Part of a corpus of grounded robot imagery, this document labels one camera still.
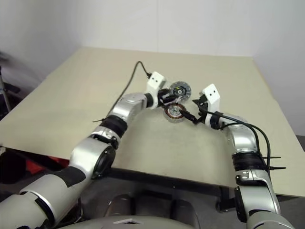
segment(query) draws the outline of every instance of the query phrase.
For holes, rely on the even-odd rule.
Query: black cable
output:
[[[211,114],[211,115],[216,115],[216,116],[221,117],[221,118],[229,119],[229,120],[234,121],[234,122],[236,122],[236,123],[238,123],[238,124],[243,124],[243,125],[247,126],[249,129],[252,130],[252,132],[253,132],[254,135],[255,135],[255,140],[256,140],[256,144],[257,144],[257,148],[258,148],[259,153],[260,153],[260,148],[259,148],[258,136],[257,136],[256,131],[255,131],[253,128],[255,128],[255,129],[257,129],[259,132],[261,132],[261,134],[264,136],[265,141],[266,141],[266,144],[267,144],[267,165],[266,165],[266,171],[267,171],[267,173],[268,173],[268,175],[269,175],[269,177],[270,177],[270,160],[271,160],[270,142],[269,142],[269,139],[268,139],[267,135],[264,133],[264,131],[262,131],[260,128],[258,128],[258,127],[255,126],[255,125],[245,123],[245,122],[240,121],[240,120],[238,120],[238,119],[236,119],[236,118],[231,118],[231,117],[226,116],[226,115],[223,115],[223,114],[216,114],[216,113],[214,113],[214,112],[210,112],[210,111],[206,111],[206,110],[205,110],[204,112],[206,112],[206,113],[208,113],[208,114]]]
[[[133,80],[135,71],[137,70],[137,67],[138,67],[139,64],[142,66],[142,68],[143,68],[144,72],[146,73],[147,77],[148,77],[148,78],[151,77],[152,74],[146,71],[146,69],[145,69],[144,64],[142,63],[142,61],[138,61],[138,62],[135,64],[134,68],[133,68],[132,75],[131,75],[131,77],[130,77],[128,83],[127,83],[127,85],[125,86],[124,90],[122,91],[122,93],[120,94],[120,96],[117,98],[117,100],[114,102],[114,104],[113,104],[112,107],[110,108],[110,110],[109,110],[109,112],[108,112],[107,115],[109,115],[109,113],[113,110],[113,108],[115,107],[115,105],[118,103],[118,101],[122,98],[122,96],[124,95],[124,93],[125,93],[126,90],[128,89],[130,83],[131,83],[132,80]]]

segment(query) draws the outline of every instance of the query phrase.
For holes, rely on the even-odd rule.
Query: beige table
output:
[[[0,144],[27,152],[68,159],[73,148],[104,118],[126,85],[137,60],[169,81],[186,81],[191,98],[214,83],[221,111],[262,128],[271,142],[275,192],[305,196],[305,154],[278,103],[251,58],[215,57],[82,48],[50,74],[0,122]],[[141,69],[128,93],[143,92]],[[190,100],[187,109],[196,114]],[[261,150],[265,154],[265,143]],[[136,117],[125,133],[113,167],[235,187],[231,149],[224,135],[189,121],[169,123],[161,108]]]

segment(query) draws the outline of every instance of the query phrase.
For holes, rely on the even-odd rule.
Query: red object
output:
[[[57,158],[57,157],[53,157],[53,156],[50,156],[49,158],[51,158],[52,160],[61,164],[63,167],[67,167],[69,165],[69,160],[65,160],[65,159],[61,159],[61,158]],[[26,160],[26,168],[28,171],[30,171],[31,174],[38,173],[44,169],[43,167],[35,164],[34,162],[32,162],[30,160]]]

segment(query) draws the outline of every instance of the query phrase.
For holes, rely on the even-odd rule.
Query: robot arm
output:
[[[69,166],[47,174],[0,203],[0,228],[53,227],[75,205],[93,179],[105,175],[115,150],[134,117],[146,108],[158,107],[158,92],[165,78],[153,72],[145,94],[124,96],[102,123],[74,149]]]
[[[200,121],[213,129],[221,129],[222,126],[236,123],[219,116],[223,113],[219,112],[220,96],[214,84],[203,89],[201,97],[193,102],[198,105]],[[245,122],[240,117],[226,116]],[[228,125],[224,133],[234,148],[232,159],[238,185],[234,189],[238,218],[247,223],[248,229],[293,229],[293,226],[280,215],[279,203],[266,171],[266,164],[257,148],[253,131],[243,124],[236,123]]]

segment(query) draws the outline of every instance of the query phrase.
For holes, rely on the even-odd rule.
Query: white wall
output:
[[[304,8],[301,0],[1,0],[0,50],[20,68],[6,68],[6,79],[26,92],[80,44],[253,56],[305,135]]]
[[[37,87],[77,49],[75,17],[67,1],[1,0],[0,52],[10,55],[4,80],[23,94]]]

